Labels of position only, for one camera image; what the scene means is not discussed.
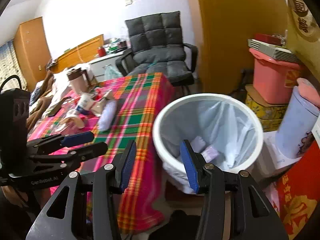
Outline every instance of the metal screw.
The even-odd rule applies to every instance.
[[[75,178],[76,176],[78,176],[78,172],[76,172],[76,171],[73,171],[73,172],[69,173],[69,177],[70,178]]]
[[[246,177],[249,176],[249,172],[243,170],[243,171],[240,171],[240,175],[241,175],[242,177],[245,177],[245,178],[246,178]]]
[[[213,165],[212,163],[206,163],[206,164],[204,165],[204,167],[205,167],[207,170],[212,170],[212,169],[214,169],[214,165]]]
[[[111,163],[104,165],[104,169],[105,170],[112,170],[113,169],[113,165]]]

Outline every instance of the gray cushioned chair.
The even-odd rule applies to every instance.
[[[124,76],[162,72],[173,86],[188,90],[187,86],[194,83],[198,49],[182,41],[180,12],[152,14],[125,23],[132,47],[117,59],[119,71]],[[184,46],[191,49],[191,69],[184,62]]]

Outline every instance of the plaid tablecloth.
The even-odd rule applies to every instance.
[[[118,224],[122,232],[139,232],[160,223],[163,215],[152,209],[152,202],[161,190],[161,165],[152,140],[152,126],[156,115],[172,98],[173,87],[161,73],[127,76],[99,83],[105,91],[112,89],[120,109],[111,128],[98,131],[98,117],[89,116],[83,131],[95,134],[94,142],[106,142],[108,151],[104,156],[86,161],[78,169],[80,173],[96,171],[111,163],[117,153],[124,151],[127,142],[134,139],[137,155],[129,186],[121,196],[118,207]],[[35,129],[29,140],[52,134],[52,128],[63,115],[61,109],[55,117],[46,118]],[[63,148],[55,154],[65,154]]]

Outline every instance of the chair armrest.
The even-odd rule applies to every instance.
[[[198,48],[194,45],[189,43],[183,43],[183,46],[191,49],[191,72],[194,72],[197,65],[197,58],[198,58]]]
[[[123,67],[123,65],[122,65],[122,61],[123,61],[126,57],[128,57],[128,56],[130,56],[130,55],[131,55],[131,57],[133,57],[133,52],[132,52],[132,50],[131,50],[131,49],[126,49],[126,50],[124,51],[123,55],[122,55],[121,57],[117,58],[117,60],[116,60],[116,67],[118,68],[118,70],[121,72],[121,74],[122,74],[123,76],[128,75],[128,73],[127,73],[127,71],[124,69],[124,67]]]

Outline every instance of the white wall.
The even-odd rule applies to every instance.
[[[7,7],[0,16],[0,45],[14,38],[19,24],[31,20],[41,0],[29,0]]]
[[[181,11],[184,41],[194,43],[188,0],[42,0],[35,17],[42,16],[52,58],[99,34],[105,39],[126,35],[124,20],[143,15]]]

